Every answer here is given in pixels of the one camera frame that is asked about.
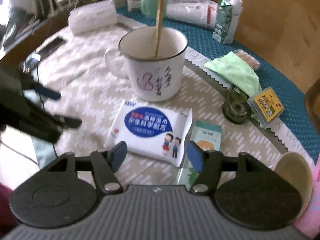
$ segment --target small packet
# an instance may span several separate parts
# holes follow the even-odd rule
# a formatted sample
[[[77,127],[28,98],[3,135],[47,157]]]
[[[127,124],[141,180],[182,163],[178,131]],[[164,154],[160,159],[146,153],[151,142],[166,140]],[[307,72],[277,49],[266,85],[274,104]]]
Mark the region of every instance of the small packet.
[[[202,150],[220,150],[222,137],[222,128],[219,125],[214,125],[206,122],[195,121],[195,125],[192,129],[190,141],[194,141]],[[187,158],[183,162],[182,169],[178,175],[177,184],[185,185],[189,190],[191,185],[198,178],[199,173],[192,166],[190,159],[193,163],[198,164],[198,167],[204,167],[202,160],[198,155],[193,155],[192,152],[188,152]]]
[[[192,124],[188,115],[172,110],[123,100],[110,128],[112,146],[125,141],[128,151],[172,163],[179,167],[184,141]]]
[[[279,117],[284,111],[284,105],[271,87],[250,97],[247,102],[263,129],[269,128],[276,117]]]

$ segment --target green cloth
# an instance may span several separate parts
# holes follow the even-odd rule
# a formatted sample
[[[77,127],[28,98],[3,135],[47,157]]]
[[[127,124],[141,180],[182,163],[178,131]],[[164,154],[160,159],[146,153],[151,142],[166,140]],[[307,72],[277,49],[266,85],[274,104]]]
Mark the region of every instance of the green cloth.
[[[249,97],[262,91],[257,74],[246,62],[233,52],[229,52],[223,57],[207,62],[204,66],[226,78]]]

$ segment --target blue label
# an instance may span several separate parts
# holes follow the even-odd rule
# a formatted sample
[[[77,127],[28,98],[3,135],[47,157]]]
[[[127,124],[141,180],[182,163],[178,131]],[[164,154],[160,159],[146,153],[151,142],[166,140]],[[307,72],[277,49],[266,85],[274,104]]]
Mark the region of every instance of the blue label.
[[[151,107],[139,107],[129,112],[124,124],[134,135],[153,137],[164,132],[172,132],[168,118],[161,111]]]

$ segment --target metal bolt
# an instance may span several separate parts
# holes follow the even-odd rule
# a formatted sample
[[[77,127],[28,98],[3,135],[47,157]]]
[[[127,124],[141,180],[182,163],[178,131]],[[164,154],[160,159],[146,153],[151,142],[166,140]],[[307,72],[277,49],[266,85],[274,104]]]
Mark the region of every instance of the metal bolt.
[[[194,192],[204,193],[209,189],[209,187],[205,184],[197,184],[197,185],[194,185],[192,189]]]
[[[116,191],[116,190],[120,189],[120,187],[121,186],[115,182],[110,182],[110,183],[107,183],[106,185],[104,185],[104,189],[106,191]]]

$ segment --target wooden spoon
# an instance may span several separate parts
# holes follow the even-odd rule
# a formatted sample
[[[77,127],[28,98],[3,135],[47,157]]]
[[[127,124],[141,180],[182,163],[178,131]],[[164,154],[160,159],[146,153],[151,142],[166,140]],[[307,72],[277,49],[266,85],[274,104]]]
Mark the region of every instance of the wooden spoon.
[[[158,58],[159,45],[161,39],[161,26],[163,21],[163,12],[164,12],[164,0],[158,1],[158,10],[157,10],[157,22],[156,22],[156,52],[155,58]]]

